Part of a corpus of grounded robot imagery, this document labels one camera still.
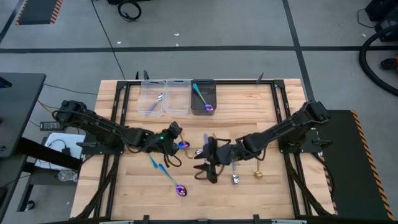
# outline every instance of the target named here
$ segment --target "electronic device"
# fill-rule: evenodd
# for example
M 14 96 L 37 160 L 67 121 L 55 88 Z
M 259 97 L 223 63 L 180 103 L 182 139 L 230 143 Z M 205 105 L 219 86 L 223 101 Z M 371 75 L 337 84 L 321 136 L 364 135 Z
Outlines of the electronic device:
M 394 8 L 396 0 L 372 0 L 365 11 L 370 21 L 381 21 Z
M 41 131 L 63 131 L 65 127 L 56 121 L 42 121 L 40 122 Z

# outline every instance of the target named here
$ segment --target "gold spoon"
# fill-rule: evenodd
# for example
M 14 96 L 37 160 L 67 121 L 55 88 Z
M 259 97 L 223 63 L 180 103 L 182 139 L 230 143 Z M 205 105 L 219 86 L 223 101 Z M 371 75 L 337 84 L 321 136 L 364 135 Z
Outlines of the gold spoon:
M 261 179 L 261 177 L 262 177 L 262 172 L 260 172 L 260 160 L 257 160 L 257 170 L 254 171 L 254 176 L 257 179 Z

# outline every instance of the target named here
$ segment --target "wooden tabletop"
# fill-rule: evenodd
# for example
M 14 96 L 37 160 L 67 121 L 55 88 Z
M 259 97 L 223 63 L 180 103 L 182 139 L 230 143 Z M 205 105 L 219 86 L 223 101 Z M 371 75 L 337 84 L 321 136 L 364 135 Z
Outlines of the wooden tabletop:
M 305 101 L 303 88 L 299 79 L 284 81 L 293 113 Z M 116 82 L 102 81 L 99 88 L 95 111 L 108 119 L 112 112 Z M 211 136 L 214 133 L 218 138 L 236 139 L 264 131 L 277 123 L 271 88 L 264 85 L 218 85 L 218 106 L 213 116 L 188 114 L 170 117 L 166 113 L 157 118 L 143 116 L 136 111 L 139 93 L 139 86 L 133 86 L 130 90 L 126 125 L 159 132 L 176 121 L 183 128 L 184 140 L 191 144 L 189 155 L 202 148 L 204 134 Z M 123 95 L 116 121 L 120 120 Z M 278 99 L 283 111 L 279 90 Z M 173 183 L 160 170 L 153 168 L 147 154 L 125 152 L 119 163 L 112 220 L 142 220 L 144 215 L 150 215 L 151 220 L 252 219 L 253 214 L 259 214 L 260 218 L 293 218 L 285 163 L 277 142 L 271 142 L 266 150 L 266 159 L 260 163 L 260 171 L 264 175 L 261 179 L 253 175 L 257 160 L 237 162 L 238 185 L 231 182 L 231 166 L 225 167 L 217 184 L 194 179 L 193 175 L 198 170 L 193 166 L 203 161 L 189 159 L 183 151 L 179 151 L 177 156 L 182 160 L 182 166 L 171 167 L 168 171 L 178 184 L 186 186 L 186 197 L 175 193 Z M 151 155 L 158 163 L 163 163 L 161 154 Z M 323 207 L 333 213 L 323 166 L 309 154 L 302 154 L 301 160 L 307 187 Z M 94 156 L 83 164 L 71 217 L 78 215 L 96 192 L 102 161 L 103 156 Z M 304 213 L 301 193 L 297 192 L 300 211 Z M 102 215 L 108 193 L 104 195 Z

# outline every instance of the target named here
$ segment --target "purple spoon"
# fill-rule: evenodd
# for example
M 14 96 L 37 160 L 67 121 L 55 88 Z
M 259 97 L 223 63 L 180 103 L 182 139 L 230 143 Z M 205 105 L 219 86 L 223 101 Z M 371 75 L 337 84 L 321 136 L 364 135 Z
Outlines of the purple spoon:
M 157 100 L 155 101 L 155 103 L 152 104 L 152 106 L 150 106 L 150 108 L 147 110 L 147 113 L 151 112 L 152 110 L 154 110 L 155 106 L 157 105 L 158 102 L 162 101 L 164 98 L 164 93 L 161 93 L 159 96 L 157 96 Z
M 203 103 L 205 104 L 205 108 L 207 111 L 213 111 L 213 107 L 209 104 L 206 103 L 205 99 L 203 98 L 203 96 L 201 95 L 198 85 L 197 84 L 193 84 L 192 85 L 193 88 L 195 89 L 195 91 L 198 93 L 198 95 L 200 96 L 200 99 L 203 101 Z

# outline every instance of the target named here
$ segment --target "black container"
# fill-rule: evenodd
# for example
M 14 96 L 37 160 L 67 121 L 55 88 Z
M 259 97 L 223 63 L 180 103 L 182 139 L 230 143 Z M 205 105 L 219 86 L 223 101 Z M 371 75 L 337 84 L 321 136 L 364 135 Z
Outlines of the black container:
M 205 104 L 200 99 L 199 94 L 193 88 L 193 84 L 196 84 L 199 91 L 206 103 L 213 107 L 213 111 L 207 111 Z M 217 109 L 217 94 L 216 94 L 216 81 L 212 79 L 194 79 L 191 81 L 191 109 L 194 115 L 213 115 Z

